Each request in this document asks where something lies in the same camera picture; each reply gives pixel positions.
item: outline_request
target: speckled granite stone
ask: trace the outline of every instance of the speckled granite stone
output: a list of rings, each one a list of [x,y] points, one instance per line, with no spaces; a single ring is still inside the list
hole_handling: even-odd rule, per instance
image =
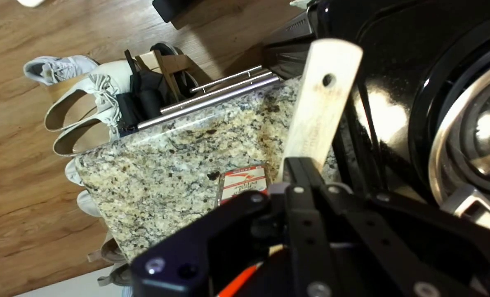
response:
[[[212,210],[217,173],[263,163],[275,178],[298,81],[145,129],[75,159],[128,259]],[[324,180],[334,177],[329,157]]]

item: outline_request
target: white handle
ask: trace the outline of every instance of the white handle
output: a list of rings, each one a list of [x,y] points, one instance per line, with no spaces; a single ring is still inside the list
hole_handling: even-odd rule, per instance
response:
[[[321,172],[361,56],[359,46],[343,40],[311,43],[283,159],[310,157]]]

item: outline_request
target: screw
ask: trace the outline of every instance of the screw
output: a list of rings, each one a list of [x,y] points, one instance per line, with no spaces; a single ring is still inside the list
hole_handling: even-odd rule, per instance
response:
[[[252,195],[252,196],[250,196],[250,201],[252,201],[252,203],[262,203],[262,200],[263,200],[263,198],[262,198],[260,195]]]
[[[376,195],[376,200],[379,200],[379,201],[390,201],[389,195],[384,195],[384,193]]]
[[[311,282],[306,289],[308,297],[329,297],[329,287],[323,282]]]
[[[339,190],[336,187],[328,187],[329,193],[339,193]]]
[[[153,276],[159,274],[164,267],[164,259],[163,258],[153,258],[145,264],[145,271]]]
[[[438,289],[428,282],[415,282],[412,289],[417,297],[440,297]]]

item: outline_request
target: metal bar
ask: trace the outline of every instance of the metal bar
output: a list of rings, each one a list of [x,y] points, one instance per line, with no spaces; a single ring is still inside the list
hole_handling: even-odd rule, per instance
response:
[[[475,210],[475,213],[471,213],[468,220],[490,229],[490,200],[486,200],[484,195],[471,185],[461,185],[456,192],[453,192],[447,200],[442,201],[440,208],[458,218]]]
[[[225,94],[220,94],[217,97],[206,99],[206,101],[202,101],[199,104],[194,104],[194,106],[189,106],[189,107],[179,109],[179,111],[176,111],[173,114],[163,114],[161,117],[140,122],[138,124],[138,130],[146,129],[146,127],[151,127],[151,126],[156,126],[156,124],[161,124],[161,122],[166,122],[166,121],[171,121],[174,117],[179,117],[179,116],[184,116],[184,114],[189,114],[189,112],[194,112],[194,111],[199,111],[199,109],[204,109],[204,107],[212,106],[212,104],[217,104],[217,102],[224,102],[224,101],[227,101],[230,97],[235,97],[235,96],[240,96],[240,94],[245,94],[245,93],[260,89],[260,88],[268,86],[268,84],[273,84],[277,81],[280,81],[280,78],[272,74],[270,78],[265,78],[263,81],[257,81],[257,83],[249,84],[249,86],[244,86],[240,89],[234,89],[232,93],[225,93]]]
[[[245,81],[239,81],[239,83],[235,83],[235,84],[230,84],[230,86],[225,86],[225,88],[220,88],[220,89],[206,93],[206,94],[197,96],[197,97],[192,97],[192,99],[189,99],[189,101],[184,101],[184,102],[169,106],[169,107],[164,107],[164,109],[161,109],[161,114],[171,114],[171,112],[181,111],[181,109],[184,109],[184,107],[196,106],[196,104],[199,104],[199,102],[202,102],[202,101],[207,101],[207,99],[212,97],[212,96],[229,93],[229,91],[232,91],[232,89],[235,89],[235,88],[239,88],[239,86],[253,84],[255,81],[260,81],[260,79],[268,78],[268,76],[272,76],[270,71],[267,71],[267,73],[263,73],[263,74],[258,74],[258,76],[253,76],[253,78],[249,78],[249,79],[245,79]]]
[[[224,81],[229,81],[229,79],[234,79],[234,78],[239,78],[239,76],[244,76],[244,74],[249,74],[249,73],[258,71],[258,69],[262,69],[262,64],[258,64],[258,66],[253,66],[253,68],[249,68],[249,69],[245,69],[245,71],[240,71],[240,73],[235,73],[235,74],[230,74],[230,76],[224,76],[224,78],[220,78],[220,79],[211,81],[211,83],[207,83],[207,84],[202,84],[202,86],[192,88],[192,89],[191,89],[191,93],[196,93],[196,91],[206,89],[206,88],[209,88],[209,86],[216,86],[216,84],[219,84],[219,83],[224,83]]]

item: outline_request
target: white sneaker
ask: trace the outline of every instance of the white sneaker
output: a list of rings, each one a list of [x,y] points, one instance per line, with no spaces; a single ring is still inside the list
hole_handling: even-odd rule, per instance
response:
[[[37,56],[22,66],[22,73],[31,81],[52,86],[60,81],[90,73],[97,64],[85,56]]]
[[[80,192],[77,195],[77,206],[82,213],[93,216],[93,218],[100,218],[98,208],[88,192]]]
[[[75,159],[69,160],[64,167],[64,177],[67,182],[77,185],[77,187],[84,187],[77,170],[75,170]]]
[[[19,5],[22,7],[37,7],[41,5],[44,0],[16,0]]]
[[[120,137],[117,129],[118,121],[120,112],[113,107],[85,117],[57,135],[52,142],[52,152],[59,157],[75,157],[115,140]]]
[[[130,93],[130,74],[131,71],[126,61],[112,61],[97,66],[47,109],[44,127],[51,132],[67,130],[77,122],[107,109],[113,109],[118,116],[120,111],[115,96]]]

